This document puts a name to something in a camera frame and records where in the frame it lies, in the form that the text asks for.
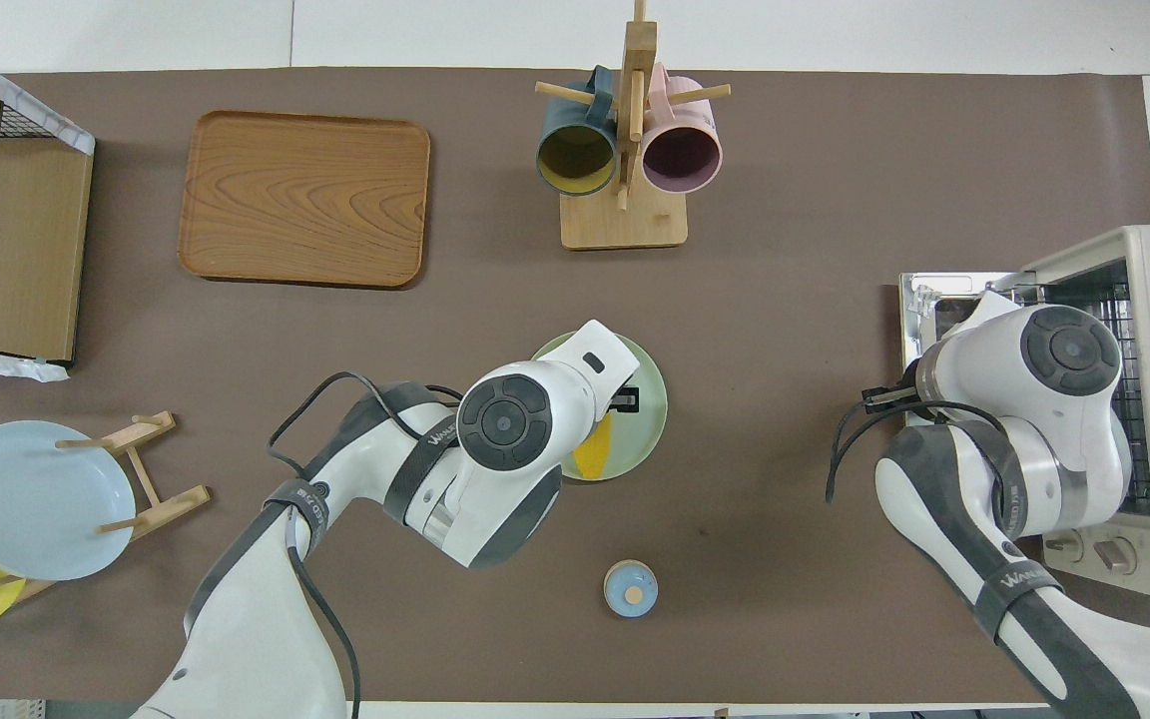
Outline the dark teal mug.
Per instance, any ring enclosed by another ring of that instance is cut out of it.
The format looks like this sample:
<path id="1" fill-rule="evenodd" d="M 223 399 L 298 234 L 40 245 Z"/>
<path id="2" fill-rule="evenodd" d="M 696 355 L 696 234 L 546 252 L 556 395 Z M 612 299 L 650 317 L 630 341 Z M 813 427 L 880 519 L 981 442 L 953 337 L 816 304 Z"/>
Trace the dark teal mug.
<path id="1" fill-rule="evenodd" d="M 590 104 L 551 97 L 537 150 L 537 170 L 564 196 L 590 196 L 606 188 L 618 165 L 618 118 L 612 109 L 613 76 L 595 67 L 584 85 L 566 87 L 593 95 Z"/>

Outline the small blue call bell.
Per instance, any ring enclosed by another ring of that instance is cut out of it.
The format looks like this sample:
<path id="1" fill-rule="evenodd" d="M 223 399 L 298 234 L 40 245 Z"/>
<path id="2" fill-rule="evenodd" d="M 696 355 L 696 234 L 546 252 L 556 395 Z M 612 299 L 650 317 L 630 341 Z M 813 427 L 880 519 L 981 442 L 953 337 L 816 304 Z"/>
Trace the small blue call bell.
<path id="1" fill-rule="evenodd" d="M 649 610 L 653 609 L 658 596 L 659 586 L 656 574 L 643 561 L 620 560 L 604 574 L 604 602 L 612 613 L 619 617 L 644 617 Z"/>

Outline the brown table mat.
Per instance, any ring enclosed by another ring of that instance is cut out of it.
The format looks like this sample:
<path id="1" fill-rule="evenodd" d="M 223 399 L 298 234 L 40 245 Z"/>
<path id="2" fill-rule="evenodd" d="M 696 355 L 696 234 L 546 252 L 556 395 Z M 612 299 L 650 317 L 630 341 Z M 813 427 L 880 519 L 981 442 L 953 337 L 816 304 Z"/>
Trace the brown table mat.
<path id="1" fill-rule="evenodd" d="M 141 704 L 183 647 L 187 601 L 288 479 L 276 426 L 328 374 L 470 387 L 597 319 L 662 370 L 653 453 L 567 485 L 515 558 L 463 569 L 371 502 L 307 569 L 382 701 L 1009 704 L 1026 679 L 885 523 L 872 469 L 898 423 L 850 451 L 837 419 L 902 370 L 902 271 L 1013 271 L 1150 224 L 1144 82 L 1128 76 L 697 72 L 720 178 L 684 246 L 570 252 L 535 173 L 542 79 L 580 70 L 296 68 L 18 74 L 95 136 L 76 364 L 0 377 L 0 423 L 102 435 L 168 410 L 145 454 L 163 494 L 212 502 L 95 576 L 0 618 L 0 699 Z M 427 251 L 398 291 L 210 282 L 177 257 L 189 138 L 209 110 L 406 118 L 430 150 Z M 653 569 L 622 618 L 613 564 Z"/>

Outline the brown wooden serving tray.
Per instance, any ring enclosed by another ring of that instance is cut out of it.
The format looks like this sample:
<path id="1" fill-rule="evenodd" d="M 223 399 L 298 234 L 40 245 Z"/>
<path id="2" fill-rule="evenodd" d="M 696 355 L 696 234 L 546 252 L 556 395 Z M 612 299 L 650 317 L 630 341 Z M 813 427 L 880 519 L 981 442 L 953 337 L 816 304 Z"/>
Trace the brown wooden serving tray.
<path id="1" fill-rule="evenodd" d="M 432 141 L 411 120 L 210 110 L 178 258 L 210 281 L 400 290 L 425 247 Z"/>

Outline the wooden mug tree stand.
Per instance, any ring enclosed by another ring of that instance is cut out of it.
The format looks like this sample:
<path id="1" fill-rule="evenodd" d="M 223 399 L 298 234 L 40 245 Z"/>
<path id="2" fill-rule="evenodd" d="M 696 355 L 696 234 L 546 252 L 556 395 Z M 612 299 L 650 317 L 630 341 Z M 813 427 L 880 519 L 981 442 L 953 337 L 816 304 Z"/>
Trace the wooden mug tree stand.
<path id="1" fill-rule="evenodd" d="M 654 122 L 675 118 L 677 108 L 711 102 L 730 95 L 730 85 L 688 87 L 672 92 L 661 82 L 654 91 L 658 29 L 645 17 L 647 0 L 634 0 L 632 18 L 626 24 L 624 54 L 615 94 L 604 94 L 606 110 L 615 118 L 616 141 L 611 160 L 615 170 L 606 183 L 589 193 L 562 192 L 561 240 L 567 250 L 624 250 L 676 247 L 688 238 L 684 193 L 666 192 L 645 177 L 645 136 L 651 101 L 659 100 Z"/>

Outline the yellow corn cob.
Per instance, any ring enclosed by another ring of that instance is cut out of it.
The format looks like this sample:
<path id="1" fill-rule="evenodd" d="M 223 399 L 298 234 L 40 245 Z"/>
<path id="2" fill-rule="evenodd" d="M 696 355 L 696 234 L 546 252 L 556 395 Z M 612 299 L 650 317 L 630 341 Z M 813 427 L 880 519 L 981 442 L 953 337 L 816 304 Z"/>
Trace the yellow corn cob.
<path id="1" fill-rule="evenodd" d="M 601 481 L 604 467 L 610 459 L 612 437 L 613 413 L 607 412 L 595 424 L 593 431 L 572 450 L 570 471 L 566 472 L 567 477 L 580 479 L 580 481 Z"/>

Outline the wooden plate rack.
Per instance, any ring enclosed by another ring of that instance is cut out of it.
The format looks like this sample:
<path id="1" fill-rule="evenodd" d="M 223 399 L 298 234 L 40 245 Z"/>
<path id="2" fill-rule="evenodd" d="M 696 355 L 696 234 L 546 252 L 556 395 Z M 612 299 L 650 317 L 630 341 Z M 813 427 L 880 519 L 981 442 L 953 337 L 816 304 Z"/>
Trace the wooden plate rack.
<path id="1" fill-rule="evenodd" d="M 205 502 L 210 500 L 210 491 L 204 485 L 195 485 L 172 496 L 160 496 L 156 485 L 150 479 L 148 471 L 140 456 L 141 445 L 147 444 L 151 439 L 163 436 L 164 433 L 172 431 L 175 426 L 177 423 L 169 412 L 133 415 L 131 423 L 122 429 L 116 429 L 110 435 L 102 437 L 84 435 L 86 437 L 83 439 L 63 439 L 57 442 L 57 448 L 102 448 L 109 451 L 118 460 L 118 464 L 122 465 L 129 481 L 131 481 L 136 499 L 136 517 L 131 520 L 120 520 L 116 523 L 105 523 L 105 526 L 100 527 L 100 531 L 115 531 L 115 529 L 129 527 L 132 529 L 131 541 L 128 542 L 129 545 L 132 541 L 156 531 L 156 529 L 164 527 L 166 523 L 170 523 L 172 520 L 187 514 L 189 511 L 200 508 Z M 33 592 L 40 591 L 43 587 L 59 582 L 40 581 L 40 579 L 22 579 L 26 581 L 26 587 L 20 592 L 18 599 L 26 599 Z"/>

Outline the light blue round plate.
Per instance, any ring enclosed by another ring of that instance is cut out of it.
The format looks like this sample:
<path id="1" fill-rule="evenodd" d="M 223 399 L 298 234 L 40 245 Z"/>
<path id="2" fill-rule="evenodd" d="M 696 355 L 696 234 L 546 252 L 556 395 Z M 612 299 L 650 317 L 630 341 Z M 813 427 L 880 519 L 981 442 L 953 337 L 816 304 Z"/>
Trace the light blue round plate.
<path id="1" fill-rule="evenodd" d="M 100 531 L 137 514 L 131 481 L 102 448 L 57 448 L 83 433 L 49 420 L 0 424 L 0 569 L 72 581 L 108 567 L 132 529 Z"/>

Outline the pink mug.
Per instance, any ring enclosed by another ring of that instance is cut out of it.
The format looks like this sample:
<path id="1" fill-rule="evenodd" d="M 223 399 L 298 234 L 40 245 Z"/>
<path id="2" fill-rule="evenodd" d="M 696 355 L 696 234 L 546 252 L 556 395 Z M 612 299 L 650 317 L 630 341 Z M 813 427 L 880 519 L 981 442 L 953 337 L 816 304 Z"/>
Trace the pink mug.
<path id="1" fill-rule="evenodd" d="M 699 87 L 700 83 L 693 78 L 670 76 L 662 61 L 657 61 L 652 69 L 642 163 L 645 178 L 659 191 L 698 191 L 706 188 L 722 167 L 723 150 L 710 100 L 670 104 L 670 95 Z"/>

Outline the pale green round plate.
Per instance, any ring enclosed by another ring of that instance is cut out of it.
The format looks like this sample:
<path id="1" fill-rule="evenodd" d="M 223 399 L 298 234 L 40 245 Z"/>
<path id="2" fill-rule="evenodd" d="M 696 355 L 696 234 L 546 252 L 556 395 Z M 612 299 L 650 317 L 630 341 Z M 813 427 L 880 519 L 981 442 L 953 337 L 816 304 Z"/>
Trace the pale green round plate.
<path id="1" fill-rule="evenodd" d="M 549 342 L 537 355 L 514 364 L 526 380 L 537 382 L 542 396 L 538 408 L 523 403 L 524 441 L 537 439 L 539 454 L 526 468 L 537 469 L 552 460 L 552 471 L 567 477 L 572 450 L 593 431 L 607 412 L 613 413 L 613 437 L 604 479 L 629 472 L 651 454 L 664 433 L 667 393 L 662 375 L 641 346 L 598 322 Z M 641 410 L 636 413 L 610 410 L 620 388 L 638 388 Z"/>

